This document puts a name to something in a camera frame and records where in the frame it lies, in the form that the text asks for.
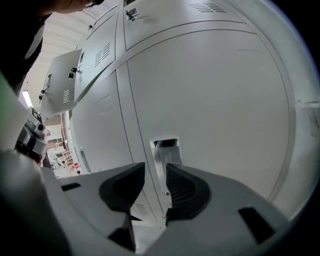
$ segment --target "white locker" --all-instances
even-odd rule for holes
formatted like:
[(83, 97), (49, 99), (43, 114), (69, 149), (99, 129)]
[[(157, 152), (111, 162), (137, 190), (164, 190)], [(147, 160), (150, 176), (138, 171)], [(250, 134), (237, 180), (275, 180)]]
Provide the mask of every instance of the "white locker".
[(72, 110), (77, 146), (89, 173), (133, 163), (119, 104), (116, 72), (92, 86)]
[[(130, 21), (126, 11), (139, 13)], [(203, 21), (243, 21), (221, 4), (209, 0), (143, 0), (123, 9), (125, 46), (129, 50), (144, 39), (159, 32), (189, 23)]]
[(87, 86), (115, 60), (116, 23), (117, 14), (114, 13), (84, 42), (75, 77), (76, 102)]
[(43, 119), (71, 110), (75, 106), (75, 77), (69, 78), (71, 69), (76, 67), (81, 49), (55, 57), (49, 67), (43, 85), (41, 112)]
[(184, 166), (270, 195), (288, 147), (289, 108), (277, 66), (255, 34), (181, 35), (136, 55), (128, 70), (153, 179), (150, 142), (179, 138)]

